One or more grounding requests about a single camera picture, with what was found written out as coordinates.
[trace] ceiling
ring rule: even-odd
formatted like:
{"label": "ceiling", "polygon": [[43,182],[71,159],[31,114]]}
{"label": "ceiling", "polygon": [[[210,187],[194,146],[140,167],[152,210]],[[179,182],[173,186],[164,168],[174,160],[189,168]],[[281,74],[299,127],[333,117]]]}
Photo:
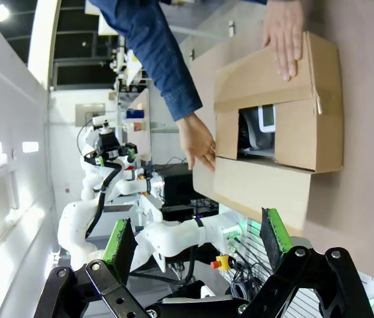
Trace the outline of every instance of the ceiling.
{"label": "ceiling", "polygon": [[[214,10],[233,0],[197,0],[181,7],[162,5],[169,24],[197,28]],[[0,0],[11,16],[0,23],[0,31],[27,64],[30,35],[34,21],[36,0]],[[111,85],[115,76],[108,67],[111,49],[116,46],[117,36],[98,36],[99,18],[84,13],[85,0],[62,0],[57,27],[54,61],[67,66],[59,71],[55,80],[62,85],[79,85],[91,82],[95,85]],[[178,42],[186,35],[175,33]]]}

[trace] object inside box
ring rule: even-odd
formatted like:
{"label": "object inside box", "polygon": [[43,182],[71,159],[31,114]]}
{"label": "object inside box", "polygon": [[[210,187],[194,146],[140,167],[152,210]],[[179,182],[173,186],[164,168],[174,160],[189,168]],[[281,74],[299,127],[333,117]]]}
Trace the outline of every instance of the object inside box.
{"label": "object inside box", "polygon": [[264,105],[240,110],[238,154],[275,156],[275,106]]}

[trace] shirt cuff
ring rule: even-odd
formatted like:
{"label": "shirt cuff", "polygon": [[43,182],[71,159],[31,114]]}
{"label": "shirt cuff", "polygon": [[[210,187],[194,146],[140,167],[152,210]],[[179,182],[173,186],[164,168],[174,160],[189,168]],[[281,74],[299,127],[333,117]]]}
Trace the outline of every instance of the shirt cuff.
{"label": "shirt cuff", "polygon": [[203,107],[195,88],[180,87],[163,96],[174,121],[191,115]]}

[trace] red button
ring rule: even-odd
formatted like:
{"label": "red button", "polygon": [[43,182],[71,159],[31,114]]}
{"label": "red button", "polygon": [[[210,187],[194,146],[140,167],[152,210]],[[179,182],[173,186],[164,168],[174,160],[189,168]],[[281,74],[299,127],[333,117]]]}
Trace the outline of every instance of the red button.
{"label": "red button", "polygon": [[215,260],[214,262],[211,262],[210,266],[213,270],[216,270],[217,268],[221,267],[222,264],[218,260]]}

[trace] white pillar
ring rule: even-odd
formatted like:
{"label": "white pillar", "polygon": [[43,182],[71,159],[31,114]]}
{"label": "white pillar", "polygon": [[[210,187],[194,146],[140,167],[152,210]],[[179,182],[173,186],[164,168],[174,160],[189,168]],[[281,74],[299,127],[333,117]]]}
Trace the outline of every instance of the white pillar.
{"label": "white pillar", "polygon": [[48,89],[62,0],[38,0],[30,38],[28,69]]}

